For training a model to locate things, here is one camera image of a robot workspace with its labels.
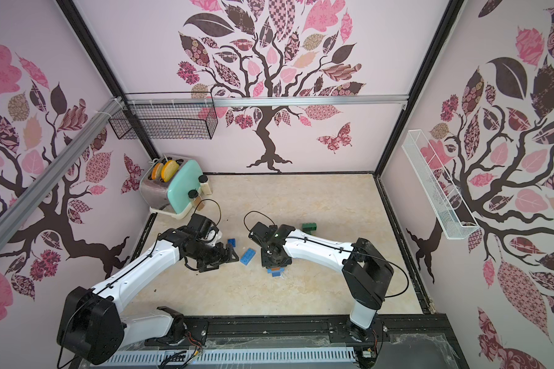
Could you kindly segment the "light blue long lego brick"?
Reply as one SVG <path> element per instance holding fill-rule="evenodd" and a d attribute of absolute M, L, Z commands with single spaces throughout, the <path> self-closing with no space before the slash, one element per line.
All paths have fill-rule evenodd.
<path fill-rule="evenodd" d="M 252 248 L 248 248 L 240 258 L 240 262 L 244 265 L 248 265 L 255 257 L 256 252 Z"/>

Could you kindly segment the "small dark green lego brick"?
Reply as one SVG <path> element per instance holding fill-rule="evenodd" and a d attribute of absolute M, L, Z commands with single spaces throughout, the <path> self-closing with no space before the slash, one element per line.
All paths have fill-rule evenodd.
<path fill-rule="evenodd" d="M 302 230 L 306 233 L 314 232 L 317 230 L 317 224 L 316 223 L 303 223 L 302 224 Z"/>

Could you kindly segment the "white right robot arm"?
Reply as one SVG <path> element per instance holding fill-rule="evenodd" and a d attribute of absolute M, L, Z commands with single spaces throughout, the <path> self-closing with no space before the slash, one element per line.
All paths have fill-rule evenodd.
<path fill-rule="evenodd" d="M 349 314 L 351 324 L 364 331 L 370 329 L 386 300 L 394 270 L 369 240 L 329 241 L 287 224 L 267 226 L 261 222 L 249 231 L 249 239 L 262 249 L 262 266 L 267 269 L 302 259 L 340 273 L 355 300 Z"/>

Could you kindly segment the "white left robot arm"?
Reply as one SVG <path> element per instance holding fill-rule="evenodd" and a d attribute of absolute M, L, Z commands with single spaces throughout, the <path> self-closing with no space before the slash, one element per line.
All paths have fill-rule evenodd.
<path fill-rule="evenodd" d="M 221 238 L 215 222 L 195 214 L 188 224 L 159 234 L 153 246 L 115 275 L 91 288 L 77 287 L 66 297 L 57 344 L 91 364 L 103 364 L 121 347 L 139 341 L 176 344 L 184 340 L 185 318 L 176 310 L 158 307 L 132 317 L 123 312 L 141 290 L 175 264 L 204 273 L 239 261 L 234 247 L 223 244 Z"/>

